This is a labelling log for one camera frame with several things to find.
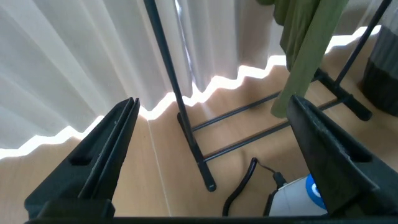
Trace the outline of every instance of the power cord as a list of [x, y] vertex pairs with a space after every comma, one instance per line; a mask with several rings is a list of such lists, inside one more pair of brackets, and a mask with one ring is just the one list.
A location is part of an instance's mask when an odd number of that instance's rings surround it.
[[229, 213], [229, 208], [232, 204], [232, 202], [236, 199], [236, 197], [239, 196], [239, 194], [243, 191], [244, 187], [246, 184], [249, 182], [251, 176], [253, 175], [254, 169], [256, 168], [257, 163], [272, 172], [272, 177], [275, 180], [277, 189], [281, 188], [283, 185], [287, 184], [286, 180], [284, 179], [283, 175], [280, 172], [276, 172], [275, 170], [271, 169], [270, 167], [267, 167], [265, 165], [260, 164], [259, 160], [256, 157], [253, 157], [251, 159], [248, 171], [244, 175], [241, 183], [238, 185], [238, 187], [234, 190], [234, 192], [226, 199], [223, 207], [223, 216], [228, 216]]

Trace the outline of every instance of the curtain fold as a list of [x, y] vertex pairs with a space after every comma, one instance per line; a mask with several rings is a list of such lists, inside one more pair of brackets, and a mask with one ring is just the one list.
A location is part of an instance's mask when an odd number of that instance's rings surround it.
[[[353, 33], [372, 16], [374, 0], [350, 2], [346, 12], [361, 16], [339, 32]], [[240, 65], [264, 69], [271, 55], [283, 55], [273, 6], [156, 3], [187, 97], [192, 83], [204, 91], [215, 75], [236, 79]], [[0, 149], [67, 126], [83, 132], [130, 96], [151, 111], [172, 92], [143, 0], [0, 0], [0, 29]]]

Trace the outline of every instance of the green fabric strap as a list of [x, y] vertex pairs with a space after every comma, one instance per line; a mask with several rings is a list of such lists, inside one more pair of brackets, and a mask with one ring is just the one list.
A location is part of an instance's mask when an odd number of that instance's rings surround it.
[[290, 97], [307, 91], [348, 0], [257, 1], [275, 4], [275, 21], [284, 26], [280, 46], [290, 75], [271, 108], [274, 116], [284, 118]]

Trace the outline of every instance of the wooden floor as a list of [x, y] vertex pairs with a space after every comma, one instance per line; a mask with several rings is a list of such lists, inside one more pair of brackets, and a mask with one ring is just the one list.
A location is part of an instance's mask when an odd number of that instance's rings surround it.
[[[358, 89], [373, 42], [367, 44], [342, 83], [374, 112], [373, 118], [368, 122], [360, 121], [345, 105], [335, 106], [325, 113], [398, 170], [398, 118], [375, 109]], [[322, 65], [324, 70], [336, 77], [352, 47], [335, 49], [326, 55]], [[201, 123], [280, 90], [288, 74], [285, 68], [274, 67], [262, 80], [247, 78], [236, 90], [217, 90], [206, 103], [187, 108], [191, 124]], [[315, 82], [306, 98], [321, 105], [333, 100], [334, 96]], [[215, 151], [283, 122], [270, 114], [272, 103], [264, 103], [197, 131], [195, 136], [202, 152]], [[217, 190], [208, 192], [178, 125], [177, 111], [174, 103], [154, 121], [138, 119], [113, 198], [117, 216], [220, 216], [224, 201], [236, 188], [254, 156], [283, 173], [288, 181], [308, 174], [293, 132], [291, 128], [285, 128], [210, 161], [208, 166]], [[28, 156], [0, 161], [0, 223], [27, 220], [24, 199], [78, 142], [69, 139], [58, 146], [40, 146]], [[230, 214], [261, 216], [268, 194], [274, 189], [271, 173], [256, 169], [244, 192], [233, 203]]]

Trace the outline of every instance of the clothes rack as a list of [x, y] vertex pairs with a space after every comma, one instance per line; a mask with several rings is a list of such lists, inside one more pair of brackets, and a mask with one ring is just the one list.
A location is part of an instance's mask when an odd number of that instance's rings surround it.
[[[320, 110], [326, 110], [326, 109], [331, 108], [340, 103], [344, 103], [359, 119], [361, 119], [363, 121], [368, 121], [371, 118], [372, 113], [364, 105], [362, 105], [358, 100], [356, 100], [352, 94], [350, 94], [346, 90], [344, 90], [340, 86], [340, 83], [341, 83], [342, 79], [345, 77], [345, 75], [347, 74], [347, 71], [349, 70], [349, 68], [352, 66], [352, 64], [355, 61], [356, 57], [358, 56], [359, 52], [363, 48], [365, 42], [371, 35], [372, 30], [379, 22], [380, 18], [386, 11], [387, 7], [390, 5], [391, 1], [392, 0], [383, 0], [381, 5], [377, 9], [375, 15], [371, 19], [371, 21], [368, 25], [368, 28], [366, 29], [365, 33], [360, 38], [358, 45], [354, 49], [353, 53], [349, 56], [347, 63], [343, 67], [342, 71], [340, 72], [340, 74], [338, 75], [336, 80], [333, 80], [326, 72], [322, 71], [320, 68], [314, 74], [314, 78], [312, 81], [313, 82], [320, 81], [320, 83], [322, 83], [325, 87], [327, 87], [328, 90], [331, 91], [336, 96], [335, 100], [328, 102], [324, 105], [321, 105], [319, 107]], [[206, 188], [208, 191], [212, 192], [212, 191], [216, 190], [216, 182], [206, 164], [208, 161], [215, 159], [217, 157], [220, 157], [228, 152], [231, 152], [235, 149], [245, 146], [253, 141], [263, 138], [263, 137], [265, 137], [269, 134], [272, 134], [276, 131], [279, 131], [283, 128], [286, 128], [290, 124], [289, 124], [289, 122], [286, 121], [277, 126], [274, 126], [273, 128], [269, 128], [267, 130], [261, 131], [260, 133], [257, 133], [253, 136], [246, 138], [246, 139], [240, 140], [230, 146], [224, 147], [222, 149], [219, 149], [215, 152], [211, 152], [206, 155], [203, 155], [201, 153], [201, 150], [200, 150], [199, 145], [193, 135], [193, 132], [197, 131], [201, 128], [204, 128], [206, 126], [209, 126], [211, 124], [214, 124], [215, 122], [221, 121], [222, 119], [228, 118], [232, 115], [235, 115], [237, 113], [245, 111], [249, 108], [260, 105], [261, 103], [265, 103], [271, 99], [274, 99], [278, 96], [279, 92], [273, 93], [269, 96], [266, 96], [265, 98], [263, 98], [261, 100], [250, 103], [246, 106], [242, 106], [240, 108], [236, 108], [235, 110], [232, 110], [225, 114], [219, 115], [219, 116], [217, 116], [213, 119], [210, 119], [202, 124], [192, 127], [190, 124], [189, 118], [188, 118], [187, 110], [186, 110], [185, 105], [182, 100], [181, 90], [178, 85], [177, 77], [175, 75], [175, 70], [174, 70], [174, 66], [172, 63], [171, 56], [170, 56], [170, 51], [167, 46], [166, 38], [165, 38], [164, 31], [163, 31], [163, 28], [162, 28], [162, 25], [160, 22], [160, 17], [159, 17], [159, 13], [158, 13], [156, 5], [155, 5], [155, 1], [154, 0], [145, 0], [144, 3], [146, 6], [146, 9], [147, 9], [147, 12], [148, 12], [150, 22], [152, 24], [152, 28], [154, 30], [154, 34], [156, 36], [156, 40], [159, 45], [160, 52], [163, 57], [163, 61], [165, 63], [165, 67], [166, 67], [170, 82], [172, 84], [173, 91], [175, 93], [178, 108], [180, 110], [180, 112], [177, 114], [177, 120], [181, 125], [181, 129], [185, 135], [185, 138], [187, 139], [187, 142], [188, 142], [189, 148], [192, 152], [192, 155], [197, 162], [199, 171], [203, 177]]]

